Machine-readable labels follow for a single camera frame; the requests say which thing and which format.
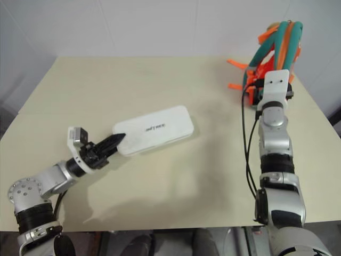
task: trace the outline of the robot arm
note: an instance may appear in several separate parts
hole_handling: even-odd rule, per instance
[[[262,174],[255,218],[267,226],[274,256],[331,255],[315,234],[303,229],[305,206],[284,114],[288,79],[288,70],[267,72],[263,98],[257,106]]]
[[[87,132],[70,127],[68,147],[73,158],[60,161],[43,172],[16,181],[9,189],[9,200],[19,225],[19,255],[72,254],[71,240],[61,235],[62,226],[53,214],[49,198],[65,192],[86,173],[108,164],[107,157],[117,151],[125,134],[114,134],[97,145],[87,141]]]

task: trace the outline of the black cable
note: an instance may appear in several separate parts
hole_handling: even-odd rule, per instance
[[[245,93],[246,93],[247,89],[250,86],[252,86],[252,85],[250,85],[250,84],[247,85],[244,88],[243,93],[242,93],[242,97],[241,97],[241,118],[242,118],[244,154],[245,154],[245,161],[246,161],[246,179],[247,179],[247,183],[249,185],[249,188],[250,188],[250,191],[251,191],[253,197],[256,198],[257,188],[256,188],[255,181],[253,179],[253,176],[251,174],[251,169],[250,169],[250,166],[249,166],[249,151],[250,151],[250,145],[251,145],[251,138],[252,138],[253,131],[255,129],[257,121],[255,121],[254,126],[252,128],[252,131],[251,131],[251,134],[250,134],[250,139],[249,139],[249,145],[248,145],[248,148],[247,148],[246,147],[246,131],[245,131],[245,113],[244,113],[244,96],[245,96]]]
[[[62,199],[63,199],[63,197],[65,196],[66,192],[67,192],[67,190],[64,191],[63,193],[60,193],[60,194],[58,195],[57,202],[56,202],[56,204],[55,204],[54,212],[53,212],[54,216],[55,216],[57,219],[58,219],[58,214],[59,214],[59,205],[60,205],[60,203],[62,202]]]

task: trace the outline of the white bracket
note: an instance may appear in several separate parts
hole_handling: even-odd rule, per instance
[[[257,110],[262,110],[263,105],[270,101],[282,103],[284,111],[288,107],[286,99],[289,83],[289,70],[268,71],[264,78],[263,98],[257,105]]]
[[[76,140],[76,129],[78,128],[79,127],[74,126],[69,127],[67,145],[79,167],[82,168],[83,171],[85,171],[86,173],[93,174],[95,172],[83,161],[83,159],[79,155],[79,150],[76,148],[76,146],[79,147],[79,142],[78,140]]]

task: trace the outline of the white wall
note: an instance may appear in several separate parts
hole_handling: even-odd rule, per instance
[[[274,21],[303,23],[295,72],[341,105],[341,1],[0,0],[0,103],[16,112],[55,56],[253,55]]]

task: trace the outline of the table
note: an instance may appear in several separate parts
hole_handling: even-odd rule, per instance
[[[119,154],[63,199],[65,231],[254,225],[241,134],[242,70],[224,57],[58,58],[0,142],[0,230],[17,230],[7,189],[69,159],[68,126],[97,143],[119,121],[185,105],[193,136],[132,157]],[[341,141],[301,82],[293,82],[288,132],[307,222],[341,219]],[[247,132],[254,110],[246,108]],[[258,135],[250,166],[258,182]]]

